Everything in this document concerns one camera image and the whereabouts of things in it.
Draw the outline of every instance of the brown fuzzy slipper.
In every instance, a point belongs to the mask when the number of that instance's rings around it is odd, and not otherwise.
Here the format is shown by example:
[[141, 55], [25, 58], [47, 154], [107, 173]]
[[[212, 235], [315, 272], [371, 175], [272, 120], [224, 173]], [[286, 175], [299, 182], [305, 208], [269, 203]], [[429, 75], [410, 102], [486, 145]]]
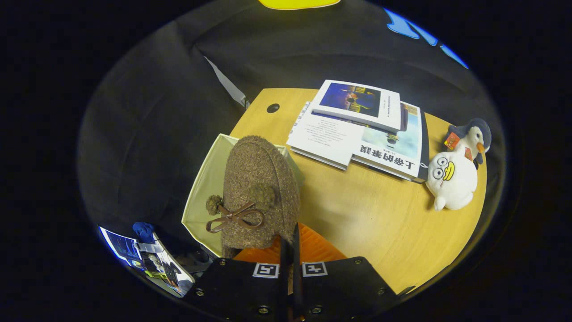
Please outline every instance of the brown fuzzy slipper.
[[[211, 215], [221, 212], [206, 228], [221, 232], [223, 256], [232, 258], [243, 248], [270, 247], [277, 234], [292, 243], [299, 189], [278, 149], [259, 136], [246, 136], [228, 157], [223, 197], [211, 196], [206, 208]], [[213, 222], [220, 225], [211, 228]]]

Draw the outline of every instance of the brown bow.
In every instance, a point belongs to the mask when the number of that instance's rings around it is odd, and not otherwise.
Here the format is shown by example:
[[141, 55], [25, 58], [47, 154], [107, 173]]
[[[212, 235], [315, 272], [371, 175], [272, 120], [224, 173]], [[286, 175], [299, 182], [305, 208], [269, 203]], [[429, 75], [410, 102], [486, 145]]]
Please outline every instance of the brown bow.
[[[254, 205], [254, 202], [248, 202], [246, 203], [244, 206], [240, 207], [240, 209], [234, 211], [234, 212], [230, 212], [228, 211], [225, 207], [223, 207], [222, 205], [219, 205], [219, 210], [221, 213], [223, 213], [224, 216], [211, 220], [209, 222], [206, 223], [206, 230], [209, 233], [218, 233], [219, 231], [221, 231], [226, 225], [227, 223], [229, 223], [230, 221], [235, 221], [237, 222], [239, 225], [241, 225], [242, 227], [248, 228], [248, 229], [256, 229], [258, 228], [260, 225], [262, 225], [262, 223], [264, 222], [264, 214], [261, 213], [258, 210], [255, 209], [250, 209], [250, 210], [246, 210], [248, 207], [251, 207], [252, 205]], [[250, 223], [248, 223], [247, 221], [245, 221], [244, 219], [242, 219], [241, 217], [244, 215], [248, 215], [248, 214], [259, 214], [261, 217], [261, 220], [258, 224], [256, 225], [251, 225]], [[218, 225], [217, 227], [211, 229], [210, 226], [212, 225], [212, 223], [216, 222], [216, 221], [221, 221], [223, 223], [221, 223], [220, 225]]]

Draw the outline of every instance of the penguin plush toy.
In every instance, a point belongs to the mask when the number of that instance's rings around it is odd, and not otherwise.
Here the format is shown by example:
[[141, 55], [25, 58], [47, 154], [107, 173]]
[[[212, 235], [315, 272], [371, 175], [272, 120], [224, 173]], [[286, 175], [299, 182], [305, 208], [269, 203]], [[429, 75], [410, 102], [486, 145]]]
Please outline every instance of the penguin plush toy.
[[465, 149], [465, 157], [478, 169], [483, 164], [483, 153], [491, 147], [491, 129], [483, 119], [472, 119], [467, 125], [456, 127], [449, 125], [445, 146], [449, 150]]

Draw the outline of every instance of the orange beak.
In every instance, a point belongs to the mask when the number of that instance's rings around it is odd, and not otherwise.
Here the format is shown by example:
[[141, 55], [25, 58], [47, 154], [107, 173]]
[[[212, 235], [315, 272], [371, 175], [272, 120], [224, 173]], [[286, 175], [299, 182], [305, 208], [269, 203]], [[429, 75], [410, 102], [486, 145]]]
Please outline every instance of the orange beak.
[[476, 149], [479, 150], [479, 153], [484, 153], [484, 145], [481, 142], [476, 144]]

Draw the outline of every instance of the screw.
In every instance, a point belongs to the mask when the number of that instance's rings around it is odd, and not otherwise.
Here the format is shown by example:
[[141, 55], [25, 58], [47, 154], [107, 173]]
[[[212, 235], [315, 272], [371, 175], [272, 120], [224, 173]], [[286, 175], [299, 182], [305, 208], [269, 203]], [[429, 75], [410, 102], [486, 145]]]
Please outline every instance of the screw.
[[321, 307], [313, 307], [312, 309], [310, 309], [310, 313], [320, 314], [321, 313]]

